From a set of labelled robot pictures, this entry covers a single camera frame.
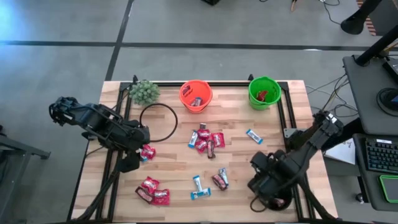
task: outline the keyboard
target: keyboard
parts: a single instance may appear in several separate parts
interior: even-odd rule
[[[382,139],[366,139],[368,169],[398,174],[398,142]]]

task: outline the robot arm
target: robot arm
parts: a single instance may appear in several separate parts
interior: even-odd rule
[[[320,111],[314,117],[311,128],[296,131],[288,138],[287,147],[296,150],[288,154],[279,149],[267,156],[262,152],[254,155],[251,164],[256,170],[256,175],[250,180],[248,187],[264,206],[271,208],[275,198],[285,197],[281,192],[299,184],[323,219],[335,219],[311,193],[303,181],[303,176],[309,167],[310,159],[330,137],[343,130],[343,123],[329,112]]]
[[[60,97],[49,107],[55,123],[78,125],[84,130],[82,135],[96,136],[99,143],[109,150],[122,150],[127,156],[118,161],[118,170],[129,172],[139,168],[138,149],[149,144],[149,128],[138,121],[124,121],[123,118],[105,105],[88,103],[81,105],[73,97]]]

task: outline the wooden tabletop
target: wooden tabletop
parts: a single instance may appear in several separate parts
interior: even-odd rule
[[[294,107],[298,128],[312,124],[312,113],[303,81],[287,81]],[[105,82],[100,103],[108,107],[116,104],[120,82]],[[201,114],[191,114],[178,98],[179,88],[161,87],[159,102],[171,106],[178,116],[178,128],[174,135],[164,142],[153,143],[156,157],[138,170],[121,174],[116,201],[114,222],[294,222],[297,221],[294,203],[282,212],[266,210],[254,213],[249,204],[254,194],[247,187],[255,172],[249,161],[257,151],[263,153],[284,149],[277,105],[265,111],[253,110],[248,104],[247,87],[212,87],[213,99]],[[288,119],[285,98],[282,95],[285,117]],[[129,119],[138,119],[141,106],[133,105]],[[160,139],[171,132],[174,126],[173,114],[165,108],[148,109],[142,122],[148,125],[151,139]],[[209,160],[206,154],[199,154],[187,144],[192,130],[200,123],[206,123],[212,133],[222,132],[225,148],[216,148],[216,158]],[[261,145],[246,135],[254,130],[264,139]],[[88,152],[99,147],[98,142],[89,145]],[[81,215],[98,193],[103,175],[106,150],[100,150],[86,158],[80,185],[76,196],[72,218]],[[211,180],[218,169],[227,170],[229,189],[222,192]],[[310,188],[329,213],[337,217],[325,163],[321,152],[310,161],[307,172]],[[210,187],[212,195],[192,201],[190,192],[196,191],[192,178],[200,175],[203,188]],[[149,205],[134,192],[137,186],[150,176],[160,181],[159,189],[170,189],[170,205],[157,207]],[[109,202],[106,198],[104,217]],[[303,209],[305,199],[300,191]]]

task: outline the potted succulent plant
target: potted succulent plant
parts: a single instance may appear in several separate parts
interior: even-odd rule
[[[155,103],[159,95],[159,87],[148,80],[137,82],[136,85],[132,86],[130,91],[130,97],[138,105]]]

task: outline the black floor stripe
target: black floor stripe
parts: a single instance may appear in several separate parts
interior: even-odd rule
[[[265,44],[173,44],[173,43],[122,43],[122,47],[168,49],[254,49],[254,50],[340,50],[365,51],[369,47],[323,45],[265,45]]]
[[[30,41],[30,40],[0,40],[0,45],[22,46],[61,46],[61,47],[114,47],[115,42],[74,42],[74,41]]]
[[[116,46],[113,49],[111,61],[109,62],[108,71],[106,71],[105,81],[111,81],[113,76],[113,71],[116,66],[116,61],[118,60],[120,47],[122,46],[122,41],[124,37],[124,33],[126,32],[127,23],[129,22],[130,12],[132,8],[132,3],[134,0],[129,0],[127,3],[126,11],[124,12],[123,21],[120,26],[118,39],[116,40]]]

